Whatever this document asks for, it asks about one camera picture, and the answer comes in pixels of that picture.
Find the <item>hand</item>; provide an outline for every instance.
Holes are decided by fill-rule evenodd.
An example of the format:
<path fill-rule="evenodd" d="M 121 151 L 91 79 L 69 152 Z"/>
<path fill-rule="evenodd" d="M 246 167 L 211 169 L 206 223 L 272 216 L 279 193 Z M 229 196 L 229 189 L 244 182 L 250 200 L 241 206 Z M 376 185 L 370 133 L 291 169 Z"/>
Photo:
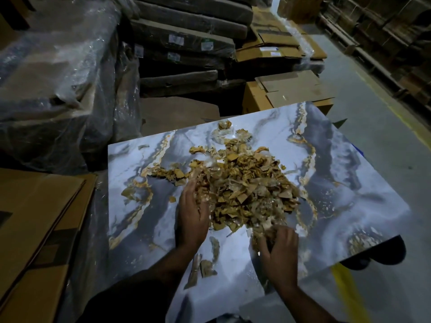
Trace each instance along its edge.
<path fill-rule="evenodd" d="M 178 214 L 179 243 L 181 246 L 193 250 L 193 254 L 197 252 L 204 242 L 209 228 L 209 205 L 207 201 L 202 200 L 198 210 L 194 198 L 196 184 L 195 179 L 189 180 L 187 183 L 181 193 Z"/>
<path fill-rule="evenodd" d="M 298 234 L 287 226 L 277 226 L 277 237 L 271 253 L 263 236 L 258 241 L 263 270 L 281 294 L 298 288 Z"/>

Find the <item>gray concrete floor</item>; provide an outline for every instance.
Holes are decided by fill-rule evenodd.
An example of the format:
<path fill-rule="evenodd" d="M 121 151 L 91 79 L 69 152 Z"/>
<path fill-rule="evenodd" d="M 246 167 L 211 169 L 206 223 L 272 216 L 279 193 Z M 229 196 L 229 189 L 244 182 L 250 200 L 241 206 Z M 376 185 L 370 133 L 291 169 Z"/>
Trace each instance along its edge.
<path fill-rule="evenodd" d="M 313 38 L 328 54 L 321 80 L 337 92 L 328 117 L 333 122 L 347 118 L 340 131 L 364 152 L 413 212 L 402 232 L 407 257 L 401 264 L 384 266 L 373 262 L 363 271 L 351 272 L 363 305 L 372 322 L 428 323 L 431 133 L 328 37 Z M 300 284 L 338 320 L 350 320 L 330 270 Z M 243 315 L 255 323 L 293 321 L 277 295 L 245 306 Z"/>

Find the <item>white label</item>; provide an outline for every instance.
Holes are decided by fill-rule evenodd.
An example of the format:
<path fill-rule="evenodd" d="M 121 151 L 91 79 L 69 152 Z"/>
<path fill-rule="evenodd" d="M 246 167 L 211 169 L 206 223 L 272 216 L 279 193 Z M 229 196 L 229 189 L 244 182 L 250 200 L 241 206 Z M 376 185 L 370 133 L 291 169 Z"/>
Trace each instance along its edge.
<path fill-rule="evenodd" d="M 143 46 L 139 44 L 135 44 L 135 55 L 138 58 L 143 58 Z"/>
<path fill-rule="evenodd" d="M 184 37 L 169 35 L 169 43 L 174 43 L 183 46 L 184 45 Z"/>
<path fill-rule="evenodd" d="M 180 54 L 174 53 L 174 52 L 168 52 L 168 59 L 175 61 L 175 62 L 179 62 L 180 58 L 181 58 Z"/>
<path fill-rule="evenodd" d="M 202 51 L 212 51 L 214 49 L 214 43 L 213 42 L 202 42 L 200 44 L 200 49 Z"/>
<path fill-rule="evenodd" d="M 278 51 L 276 46 L 264 46 L 260 48 L 261 51 Z"/>

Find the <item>yellow floor line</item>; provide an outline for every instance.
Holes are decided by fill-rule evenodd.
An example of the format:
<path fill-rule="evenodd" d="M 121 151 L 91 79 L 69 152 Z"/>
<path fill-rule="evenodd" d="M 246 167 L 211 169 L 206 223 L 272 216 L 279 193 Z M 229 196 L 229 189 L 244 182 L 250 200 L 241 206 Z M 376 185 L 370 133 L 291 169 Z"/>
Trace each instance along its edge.
<path fill-rule="evenodd" d="M 383 103 L 405 124 L 417 137 L 417 139 L 431 150 L 431 132 L 421 124 L 404 106 L 388 94 L 377 84 L 369 74 L 360 68 L 355 62 L 355 71 L 359 78 L 365 82 Z"/>
<path fill-rule="evenodd" d="M 347 309 L 350 323 L 371 323 L 349 269 L 337 263 L 331 267 L 331 272 L 334 276 L 344 306 Z"/>

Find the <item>tabletop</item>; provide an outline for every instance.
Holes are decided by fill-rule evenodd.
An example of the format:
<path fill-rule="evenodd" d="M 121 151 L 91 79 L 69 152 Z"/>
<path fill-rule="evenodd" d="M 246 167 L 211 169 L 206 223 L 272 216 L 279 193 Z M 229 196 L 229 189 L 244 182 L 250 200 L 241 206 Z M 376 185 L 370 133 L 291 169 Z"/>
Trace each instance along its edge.
<path fill-rule="evenodd" d="M 307 277 L 400 232 L 409 206 L 369 162 L 310 102 L 286 105 L 229 119 L 233 131 L 248 130 L 249 146 L 269 148 L 286 168 L 283 173 L 300 189 L 301 205 L 286 216 L 300 236 L 298 276 Z M 120 142 L 108 147 L 110 258 L 118 277 L 146 269 L 175 247 L 175 212 L 184 186 L 166 179 L 141 177 L 160 164 L 179 163 L 183 172 L 202 153 L 192 146 L 224 144 L 214 138 L 210 122 Z M 174 196 L 176 202 L 170 202 Z M 210 237 L 220 243 L 214 265 L 218 275 L 199 277 L 184 290 L 185 272 L 167 315 L 168 322 L 205 322 L 265 294 L 264 280 L 252 250 L 250 231 L 241 227 L 210 229 L 199 249 L 213 257 Z"/>

